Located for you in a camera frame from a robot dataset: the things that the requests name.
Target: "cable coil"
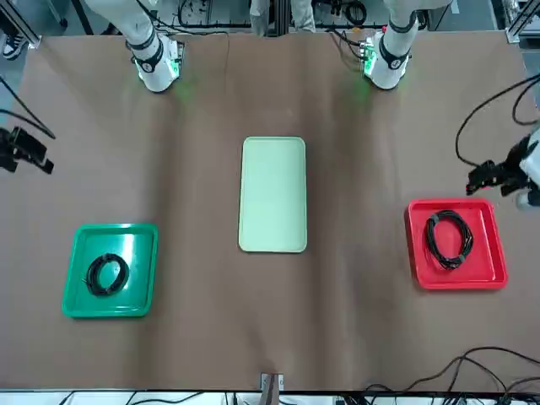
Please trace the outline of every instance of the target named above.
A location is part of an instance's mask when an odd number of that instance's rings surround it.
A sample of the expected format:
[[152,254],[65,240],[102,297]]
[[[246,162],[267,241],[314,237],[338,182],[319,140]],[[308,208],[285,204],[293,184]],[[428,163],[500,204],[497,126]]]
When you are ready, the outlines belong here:
[[[107,263],[116,262],[120,266],[120,271],[116,275],[115,281],[109,287],[103,287],[100,284],[99,276],[101,269]],[[103,256],[95,259],[88,269],[86,274],[86,285],[92,295],[108,296],[120,291],[127,280],[127,272],[129,267],[124,259],[114,253],[106,253]]]
[[[462,248],[460,250],[460,254],[456,257],[443,256],[439,251],[437,242],[435,241],[435,226],[441,219],[449,219],[454,222],[462,234]],[[460,267],[461,264],[465,262],[468,254],[471,252],[474,242],[473,233],[465,220],[459,215],[459,213],[452,211],[451,209],[443,209],[442,211],[434,213],[431,217],[429,217],[425,226],[425,239],[431,254],[446,270],[455,270],[456,268]]]

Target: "black cable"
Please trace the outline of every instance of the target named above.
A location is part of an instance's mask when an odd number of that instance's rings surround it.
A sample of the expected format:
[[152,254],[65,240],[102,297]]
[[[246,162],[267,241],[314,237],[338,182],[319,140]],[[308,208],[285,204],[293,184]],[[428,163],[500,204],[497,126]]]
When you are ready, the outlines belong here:
[[132,399],[137,395],[138,391],[134,391],[133,394],[129,397],[129,399],[126,402],[126,405],[129,405],[129,403],[132,401]]
[[521,396],[521,400],[529,404],[540,405],[540,402],[534,397],[534,395]]
[[34,120],[37,121],[36,122],[32,122],[31,120],[29,120],[28,118],[24,118],[22,116],[20,116],[19,114],[16,114],[14,112],[11,112],[11,111],[7,111],[7,110],[0,110],[0,112],[2,114],[8,114],[10,116],[14,116],[16,118],[19,118],[20,120],[32,125],[34,128],[37,128],[39,129],[40,131],[42,131],[47,137],[49,138],[52,138],[52,139],[56,139],[57,137],[55,136],[54,133],[52,133],[52,131],[47,127],[47,125],[45,125],[43,123],[42,120],[40,120],[31,110],[30,108],[28,108],[28,106],[26,106],[26,104],[17,96],[17,94],[14,92],[14,90],[9,86],[8,82],[6,82],[6,80],[0,76],[0,83],[3,84],[3,86],[8,90],[8,92],[17,100],[17,102],[20,104],[21,107],[24,108],[24,110],[32,117],[34,118]]
[[533,377],[527,377],[521,380],[514,381],[512,384],[508,386],[508,389],[505,390],[505,394],[501,398],[499,398],[499,400],[495,403],[495,405],[509,404],[510,402],[508,400],[511,397],[512,390],[521,384],[525,384],[526,382],[532,382],[532,381],[540,381],[540,377],[533,376]]
[[213,35],[213,34],[226,34],[228,35],[229,33],[227,31],[212,31],[212,32],[191,32],[191,31],[186,31],[186,30],[182,30],[178,27],[175,27],[174,25],[171,25],[171,24],[167,24],[165,23],[164,21],[162,21],[159,17],[156,17],[155,15],[153,15],[152,13],[150,13],[150,10],[148,10],[144,4],[142,4],[140,2],[140,0],[135,0],[139,7],[144,11],[144,13],[146,15],[148,15],[148,17],[155,21],[156,23],[159,23],[161,25],[163,25],[164,27],[166,28],[169,28],[171,30],[174,30],[174,31],[177,31],[179,33],[182,33],[182,34],[190,34],[190,35],[200,35],[200,36],[206,36],[206,35]]
[[228,24],[221,24],[221,23],[215,23],[215,24],[186,24],[184,23],[184,19],[182,18],[182,12],[184,11],[184,7],[186,6],[187,0],[182,1],[182,5],[180,5],[180,0],[178,1],[178,7],[177,7],[177,15],[178,18],[178,24],[182,28],[188,28],[188,29],[214,29],[214,28],[251,28],[251,24],[237,24],[237,23],[228,23]]
[[[351,8],[358,8],[362,13],[362,17],[360,19],[356,19],[355,17],[353,17]],[[365,19],[367,19],[368,16],[365,5],[357,0],[354,0],[347,4],[344,14],[345,18],[349,21],[349,23],[351,23],[355,27],[362,27],[362,25],[365,23]]]
[[29,120],[25,116],[21,116],[20,114],[17,114],[16,112],[12,112],[10,110],[4,110],[3,108],[0,108],[0,114],[5,114],[7,116],[13,116],[13,117],[15,117],[15,118],[17,118],[17,119],[19,119],[19,120],[21,120],[23,122],[26,122],[27,124],[31,125],[35,129],[43,132],[47,137],[56,139],[56,137],[54,137],[54,135],[51,136],[51,132],[47,131],[44,127],[42,127],[37,122],[33,122],[33,121]]
[[465,118],[465,120],[463,121],[463,123],[461,124],[459,129],[457,130],[457,134],[456,134],[456,142],[455,142],[456,156],[461,162],[465,163],[466,165],[470,165],[470,166],[474,166],[474,167],[479,166],[479,164],[474,163],[471,160],[467,160],[467,159],[463,158],[462,154],[459,152],[459,137],[462,135],[463,129],[468,124],[468,122],[471,121],[471,118],[473,118],[474,114],[476,114],[478,111],[482,110],[487,104],[489,104],[493,100],[498,99],[501,95],[505,95],[506,93],[512,91],[513,89],[516,89],[516,88],[520,87],[523,84],[530,83],[530,82],[532,82],[534,80],[537,80],[537,79],[540,79],[540,73],[537,73],[537,74],[535,74],[535,75],[533,75],[533,76],[531,76],[529,78],[524,78],[523,80],[512,84],[510,87],[507,87],[506,89],[502,89],[499,93],[492,95],[487,100],[485,100],[482,103],[480,103],[479,105],[477,105],[474,108],[474,110],[472,110],[469,113],[467,118]]
[[[534,363],[535,365],[540,365],[540,360],[537,360],[537,359],[534,359],[532,357],[526,356],[525,354],[521,354],[519,352],[516,352],[515,350],[511,350],[509,348],[501,348],[499,346],[480,346],[480,347],[477,347],[477,348],[470,348],[467,352],[465,352],[463,354],[463,358],[466,358],[469,354],[472,354],[472,353],[475,353],[475,352],[488,351],[488,350],[493,350],[493,351],[499,351],[499,352],[512,354],[512,355],[514,355],[516,357],[519,357],[520,359],[524,359],[524,360],[526,360],[526,361],[528,361],[530,363]],[[454,372],[454,375],[452,377],[452,382],[451,382],[450,386],[448,387],[448,391],[451,391],[452,388],[454,387],[454,385],[456,384],[457,375],[459,374],[459,370],[460,370],[460,368],[462,366],[462,363],[463,363],[463,359],[460,359],[459,363],[458,363],[458,365],[456,367],[456,371]]]
[[193,397],[197,397],[197,396],[199,396],[201,394],[203,394],[203,392],[198,392],[196,394],[190,395],[189,397],[179,399],[177,401],[171,401],[171,400],[168,400],[168,399],[156,399],[156,398],[155,399],[143,399],[141,401],[133,402],[131,405],[140,405],[141,403],[148,403],[148,402],[170,403],[170,404],[176,405],[178,403],[183,403],[183,402],[185,402],[187,400],[190,400]]
[[369,405],[364,395],[358,392],[355,392],[353,395],[343,395],[343,399],[348,405],[350,405],[351,403],[352,405]]
[[[423,378],[419,378],[417,379],[415,382],[413,382],[411,385],[409,385],[407,388],[405,388],[404,390],[402,391],[395,391],[395,390],[392,390],[391,388],[389,388],[388,386],[385,386],[385,385],[382,385],[382,384],[371,384],[369,386],[367,386],[363,391],[368,391],[370,388],[381,388],[381,390],[383,392],[391,392],[393,393],[394,395],[398,395],[398,394],[403,394],[403,393],[406,393],[406,392],[410,392],[415,386],[417,386],[418,384],[421,384],[423,382],[427,382],[427,381],[432,381],[432,380],[436,380],[440,377],[442,377],[455,363],[457,362],[460,362],[458,364],[458,366],[456,367],[456,372],[459,373],[459,369],[461,367],[461,364],[463,361],[467,361],[473,365],[476,365],[478,368],[480,368],[482,371],[486,372],[487,374],[491,375],[492,377],[494,377],[500,384],[501,386],[503,387],[503,389],[506,391],[507,387],[505,385],[505,383],[490,369],[488,369],[486,366],[484,366],[483,364],[480,364],[478,361],[474,360],[474,359],[470,359],[468,358],[465,354],[462,355],[462,356],[458,356],[458,357],[455,357],[450,363],[448,363],[441,371],[439,371],[438,373],[434,374],[434,375],[431,375],[429,377],[423,377]],[[378,397],[377,394],[375,394],[372,398],[371,398],[371,401],[370,401],[370,405],[373,405],[373,403],[375,402],[375,399]],[[452,397],[448,397],[445,399],[445,401],[443,402],[442,405],[447,405],[447,400],[451,400]],[[435,397],[432,398],[432,403],[431,405],[433,405],[433,402],[435,401]]]
[[450,8],[450,5],[451,5],[451,2],[446,5],[445,11],[442,12],[442,15],[440,16],[439,22],[437,23],[437,26],[435,27],[434,31],[437,31],[439,29],[440,22],[445,17],[445,14],[448,11],[448,8]]
[[336,36],[338,36],[342,41],[345,41],[347,42],[349,45],[351,46],[357,46],[357,47],[360,47],[360,44],[358,42],[355,42],[353,40],[350,40],[346,34],[342,34],[340,32],[338,32],[337,30],[335,29],[328,29],[327,32],[331,33],[331,34],[334,34]]
[[64,405],[69,398],[71,398],[73,395],[75,395],[76,391],[71,391],[69,394],[67,394],[61,401],[58,403],[58,405]]
[[[348,39],[347,33],[344,31],[343,36]],[[361,56],[359,53],[356,53],[356,51],[353,49],[353,46],[347,42],[348,49],[351,51],[354,57],[361,59]]]
[[460,397],[462,397],[464,399],[472,398],[475,401],[480,402],[481,405],[486,405],[484,401],[482,401],[480,398],[478,398],[477,396],[475,396],[474,394],[471,394],[469,392],[462,392],[460,394]]
[[429,20],[429,14],[428,10],[421,10],[418,11],[418,31],[425,30],[428,26],[428,20]]
[[[460,249],[460,254],[456,257],[444,256],[440,253],[439,247],[437,246],[437,241],[435,240],[435,226],[442,219],[449,219],[452,221],[462,234],[462,247]],[[425,225],[425,239],[431,254],[446,270],[455,270],[460,267],[471,252],[474,242],[473,233],[467,225],[467,222],[465,222],[459,213],[452,211],[451,209],[443,209],[428,218]]]
[[522,121],[520,120],[519,118],[517,118],[517,107],[518,105],[520,104],[521,102],[521,99],[523,98],[523,96],[527,93],[527,91],[529,91],[532,87],[534,87],[536,84],[540,83],[540,78],[537,79],[537,80],[534,80],[532,81],[531,83],[529,83],[523,90],[522,92],[517,96],[516,98],[516,101],[514,102],[514,105],[512,106],[512,120],[514,120],[514,122],[517,124],[517,125],[522,125],[524,127],[529,127],[531,125],[535,125],[537,122],[538,122],[538,118],[535,119],[535,120],[532,120],[532,121]]
[[[116,275],[115,281],[108,287],[103,287],[100,284],[99,276],[101,269],[107,263],[116,262],[120,267],[118,274]],[[124,259],[114,253],[106,253],[103,256],[95,259],[88,269],[86,274],[86,285],[90,290],[92,295],[96,296],[107,296],[112,295],[120,291],[127,280],[127,273],[129,267]]]
[[315,24],[315,28],[319,30],[351,30],[352,28],[360,28],[361,30],[381,30],[384,27],[386,27],[386,24],[363,24],[359,27],[355,27],[351,24]]
[[491,376],[493,376],[498,382],[500,382],[503,387],[505,386],[504,383],[502,382],[502,380],[493,372],[491,371],[490,369],[488,369],[487,367],[485,367],[484,365],[480,364],[479,362],[477,362],[476,360],[473,360],[473,359],[469,359],[467,357],[466,354],[462,355],[462,356],[458,356],[458,357],[455,357],[450,363],[448,363],[444,369],[442,369],[441,371],[439,371],[438,373],[436,374],[433,374],[429,377],[424,377],[424,378],[419,378],[417,379],[415,382],[413,382],[410,386],[408,386],[407,388],[405,388],[403,391],[401,392],[409,392],[411,391],[415,386],[417,386],[418,384],[421,384],[423,382],[427,382],[427,381],[432,381],[432,380],[436,380],[437,378],[443,376],[455,363],[457,362],[460,362],[458,364],[458,366],[456,367],[456,371],[457,373],[459,373],[459,369],[461,367],[461,364],[463,361],[468,361],[469,363],[472,363],[478,367],[480,367],[483,371],[489,373]]

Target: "floor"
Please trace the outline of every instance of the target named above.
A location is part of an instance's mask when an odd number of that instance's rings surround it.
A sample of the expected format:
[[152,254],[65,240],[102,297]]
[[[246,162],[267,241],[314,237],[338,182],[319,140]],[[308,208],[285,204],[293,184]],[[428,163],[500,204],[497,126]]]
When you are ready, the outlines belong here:
[[[84,35],[84,30],[78,16],[75,13],[70,0],[52,0],[57,12],[67,20],[67,28],[62,28],[47,7],[46,1],[36,0],[12,0],[16,4],[23,17],[28,21],[33,30],[39,35]],[[174,14],[177,14],[179,2],[183,0],[160,0],[159,17],[166,23],[171,24],[177,19]],[[455,4],[461,3],[461,9],[467,8],[465,12],[460,14],[455,13],[453,7],[452,13],[448,13],[441,21],[440,30],[489,30],[490,16],[486,11],[486,2],[482,0],[478,2],[468,2],[467,0],[454,0]],[[90,25],[95,33],[101,33],[105,30],[108,23],[96,13],[93,13],[84,1],[83,7],[88,16]],[[367,10],[366,24],[384,24],[388,20],[388,12],[384,7],[382,0],[364,0]],[[315,7],[315,17],[317,23],[324,24],[346,24],[344,17],[344,8],[340,15],[330,14],[330,5],[318,3]],[[186,0],[185,7],[182,12],[183,20],[188,24],[208,24],[216,21],[235,23],[249,23],[249,0]],[[0,44],[3,44],[3,35],[0,36]],[[0,58],[0,74],[2,74],[8,83],[16,90],[19,87],[24,68],[26,51],[13,62]],[[0,108],[9,108],[11,99],[5,89],[0,89]],[[0,124],[5,121],[4,117],[0,117]]]
[[[58,405],[69,392],[26,392],[26,393],[0,393],[0,402],[4,405]],[[75,393],[63,405],[126,405],[132,392],[79,392]],[[193,396],[193,392],[150,392],[139,393],[129,403],[160,398],[169,401],[177,401]],[[260,394],[242,393],[236,394],[240,405],[258,405]],[[186,405],[227,405],[233,404],[234,394],[208,392],[196,395],[192,399],[185,400]],[[332,396],[280,396],[282,405],[344,405],[341,397]],[[468,404],[460,405],[494,405],[494,400],[467,399]],[[432,402],[431,397],[377,397],[375,405],[441,405],[442,398],[436,398]],[[527,405],[526,402],[512,401],[512,405]]]

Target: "green tray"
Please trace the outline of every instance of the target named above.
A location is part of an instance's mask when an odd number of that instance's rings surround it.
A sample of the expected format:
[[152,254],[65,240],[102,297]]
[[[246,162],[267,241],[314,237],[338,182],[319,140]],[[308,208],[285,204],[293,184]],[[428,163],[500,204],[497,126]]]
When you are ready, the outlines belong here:
[[[120,291],[95,296],[85,282],[90,264],[106,253],[115,253],[129,266]],[[158,253],[158,229],[153,224],[89,224],[75,233],[67,273],[62,312],[74,318],[143,316],[150,310]],[[110,285],[118,274],[116,263],[100,272],[100,284]]]
[[243,251],[300,253],[305,249],[305,144],[301,138],[244,141],[238,244]]

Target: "red tray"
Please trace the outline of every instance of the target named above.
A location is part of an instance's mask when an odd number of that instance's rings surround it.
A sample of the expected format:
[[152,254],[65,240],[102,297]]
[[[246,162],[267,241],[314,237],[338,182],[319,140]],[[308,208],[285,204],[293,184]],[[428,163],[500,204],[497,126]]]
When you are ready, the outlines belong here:
[[[471,229],[474,243],[465,262],[455,270],[443,268],[425,242],[428,218],[441,209],[459,213]],[[411,268],[425,289],[502,289],[506,286],[505,256],[492,205],[483,198],[412,200],[406,214]],[[462,236],[451,221],[435,226],[435,240],[447,257],[459,254]]]

